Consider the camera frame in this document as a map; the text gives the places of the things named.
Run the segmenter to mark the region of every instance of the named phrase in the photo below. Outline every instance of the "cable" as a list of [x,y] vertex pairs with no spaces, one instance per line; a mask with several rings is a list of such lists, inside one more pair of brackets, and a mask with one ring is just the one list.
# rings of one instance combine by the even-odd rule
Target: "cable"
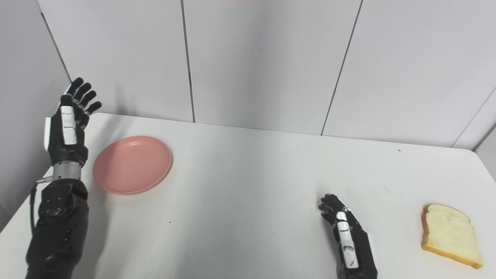
[[31,194],[29,196],[29,208],[30,208],[30,213],[29,213],[29,218],[31,219],[31,233],[34,234],[34,200],[36,198],[36,187],[38,186],[38,182],[36,182],[33,187],[31,188]]

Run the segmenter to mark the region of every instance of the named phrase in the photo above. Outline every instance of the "white table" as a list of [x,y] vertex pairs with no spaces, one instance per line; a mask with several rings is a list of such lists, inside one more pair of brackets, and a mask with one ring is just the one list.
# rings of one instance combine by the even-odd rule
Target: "white table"
[[[165,142],[171,172],[142,194],[103,192],[93,161],[134,135]],[[471,151],[110,114],[92,116],[86,136],[90,227],[74,279],[336,278],[336,244],[316,208],[328,192],[372,233],[381,279],[496,274],[496,185]],[[420,249],[430,203],[468,214],[482,269]],[[2,279],[24,278],[28,208],[0,234]]]

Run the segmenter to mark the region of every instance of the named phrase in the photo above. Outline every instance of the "white bread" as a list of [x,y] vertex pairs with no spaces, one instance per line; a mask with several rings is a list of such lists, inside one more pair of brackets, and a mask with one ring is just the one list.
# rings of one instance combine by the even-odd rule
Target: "white bread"
[[425,207],[422,249],[475,269],[482,267],[475,230],[463,212],[444,205]]

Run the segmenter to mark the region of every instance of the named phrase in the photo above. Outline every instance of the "robotic arm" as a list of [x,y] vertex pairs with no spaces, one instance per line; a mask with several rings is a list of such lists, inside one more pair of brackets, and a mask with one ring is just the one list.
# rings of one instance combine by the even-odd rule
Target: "robotic arm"
[[377,279],[369,236],[353,213],[335,195],[326,194],[318,208],[322,217],[332,225],[339,244],[341,264],[339,279]]
[[[88,191],[80,180],[81,168],[88,159],[84,129],[90,115],[102,104],[86,105],[96,97],[89,83],[75,79],[61,96],[46,131],[50,131],[48,153],[53,175],[37,183],[51,183],[42,191],[38,222],[33,216],[31,243],[26,255],[26,279],[70,279],[81,260],[88,229]],[[36,184],[31,191],[34,206]]]

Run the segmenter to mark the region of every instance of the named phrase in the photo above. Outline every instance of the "white wall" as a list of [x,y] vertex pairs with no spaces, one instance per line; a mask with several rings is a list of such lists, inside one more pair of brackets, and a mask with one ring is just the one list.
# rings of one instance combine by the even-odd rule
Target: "white wall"
[[496,122],[494,1],[364,0],[339,75],[359,0],[184,0],[192,99],[182,2],[40,0],[105,112],[461,148]]
[[482,162],[496,179],[496,130],[493,130],[475,150]]
[[364,0],[324,135],[452,146],[496,86],[495,10]]
[[319,135],[359,5],[186,0],[196,121]]
[[0,38],[1,230],[50,166],[44,118],[69,79],[35,0],[0,1]]
[[192,121],[181,1],[39,0],[72,79],[101,112]]

